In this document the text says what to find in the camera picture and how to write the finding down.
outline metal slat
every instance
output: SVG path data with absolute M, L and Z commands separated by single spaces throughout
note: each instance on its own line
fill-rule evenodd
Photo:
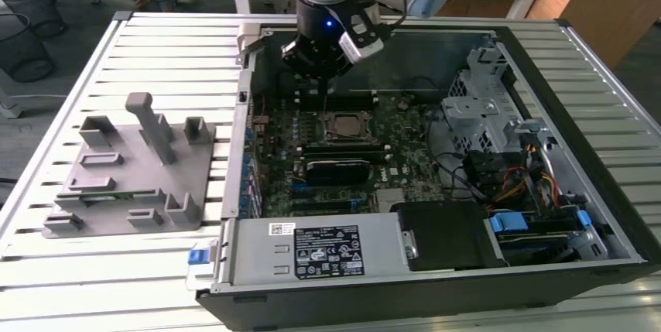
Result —
M 189 82 L 193 80 L 238 80 L 235 69 L 102 70 L 100 82 Z
M 34 318 L 3 322 L 3 329 L 8 331 L 86 330 L 94 326 L 94 332 L 123 332 L 130 330 L 157 330 L 167 328 L 167 332 L 198 332 L 197 327 L 214 326 L 215 332 L 230 332 L 218 319 L 203 308 L 183 308 L 151 310 L 135 313 L 94 313 L 71 315 L 68 317 Z
M 214 46 L 237 47 L 234 36 L 122 36 L 116 46 Z
M 239 84 L 237 81 L 209 82 L 107 82 L 92 86 L 87 94 L 130 94 L 131 92 L 149 92 L 154 96 L 159 94 L 235 94 Z
M 532 31 L 528 32 L 525 30 L 513 30 L 514 36 L 518 39 L 534 39 L 534 40 L 558 40 L 568 41 L 568 35 L 560 31 L 557 32 L 540 32 Z
M 526 50 L 577 50 L 577 46 L 566 40 L 520 39 L 520 43 Z
M 115 47 L 111 57 L 237 57 L 237 47 Z
M 588 70 L 592 69 L 591 63 L 585 59 L 574 60 L 552 60 L 533 57 L 533 62 L 540 70 L 560 69 L 560 70 Z
M 154 96 L 153 109 L 221 109 L 234 108 L 237 96 Z M 126 108 L 126 96 L 99 96 L 80 101 L 80 110 L 120 110 Z
M 569 80 L 550 80 L 549 86 L 553 88 L 556 93 L 562 92 L 597 92 L 597 93 L 613 93 L 611 87 L 604 81 L 596 82 L 572 82 Z M 514 89 L 520 92 L 525 92 L 526 88 L 517 82 L 514 83 Z
M 660 185 L 635 185 L 624 186 L 623 190 L 633 204 L 661 203 L 661 186 Z
M 589 81 L 599 82 L 604 78 L 595 70 L 540 70 L 545 79 L 552 80 L 569 80 L 569 81 Z
M 609 171 L 620 184 L 659 183 L 661 185 L 661 167 L 623 167 L 611 168 Z
M 131 57 L 110 58 L 107 69 L 241 69 L 235 58 Z
M 661 156 L 632 158 L 603 158 L 607 167 L 612 166 L 661 166 Z
M 182 278 L 120 284 L 86 284 L 79 287 L 8 290 L 0 293 L 2 319 L 58 317 L 68 314 L 102 313 L 195 307 L 194 291 L 185 287 Z M 62 291 L 72 299 L 95 299 L 94 303 L 63 303 Z
M 183 277 L 187 259 L 189 250 L 22 259 L 0 266 L 0 287 Z
M 659 148 L 659 141 L 652 135 L 587 135 L 595 150 Z
M 577 120 L 577 125 L 587 135 L 648 132 L 645 125 L 633 119 L 608 121 Z
M 209 27 L 161 27 L 161 26 L 127 26 L 122 32 L 123 36 L 230 36 L 237 37 L 239 29 Z
M 566 107 L 592 106 L 592 105 L 621 105 L 623 101 L 615 94 L 557 94 L 560 102 Z M 528 93 L 521 94 L 524 104 L 533 105 L 534 101 Z
M 581 51 L 576 47 L 566 50 L 526 50 L 528 55 L 533 60 L 540 59 L 562 59 L 562 60 L 584 60 Z

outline wire mesh bin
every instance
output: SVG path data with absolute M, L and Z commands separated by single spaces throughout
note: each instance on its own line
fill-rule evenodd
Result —
M 16 82 L 34 82 L 55 69 L 26 15 L 0 15 L 0 69 Z
M 35 34 L 42 37 L 56 36 L 67 30 L 55 6 L 56 0 L 3 0 L 14 13 L 28 16 Z

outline blue plastic clip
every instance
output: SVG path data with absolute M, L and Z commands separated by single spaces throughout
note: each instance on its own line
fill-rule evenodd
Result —
M 526 218 L 521 212 L 500 212 L 490 219 L 494 232 L 528 230 Z
M 189 265 L 207 264 L 211 258 L 211 251 L 206 249 L 191 249 L 189 251 Z
M 591 215 L 585 210 L 577 212 L 578 220 L 581 221 L 582 227 L 588 228 L 592 225 Z

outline warning label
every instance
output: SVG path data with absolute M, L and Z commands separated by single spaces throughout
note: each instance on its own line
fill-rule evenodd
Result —
M 299 279 L 365 275 L 358 226 L 294 229 L 294 265 Z

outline floor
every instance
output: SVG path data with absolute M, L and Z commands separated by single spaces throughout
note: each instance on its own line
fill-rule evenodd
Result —
M 15 83 L 0 71 L 0 84 L 10 95 L 68 94 L 80 71 L 107 28 L 115 11 L 132 9 L 131 0 L 58 0 L 58 8 L 70 30 L 44 42 L 58 65 L 58 72 L 32 83 Z M 253 0 L 255 13 L 286 10 L 289 0 Z M 4 5 L 0 2 L 0 13 Z M 235 12 L 234 0 L 195 0 L 181 5 L 181 12 Z M 653 26 L 616 69 L 629 90 L 640 99 L 657 121 L 661 122 L 661 26 Z M 63 98 L 16 99 L 26 109 L 20 119 L 0 118 L 0 177 L 19 178 L 43 134 L 51 125 Z M 6 201 L 12 186 L 0 183 L 0 203 Z

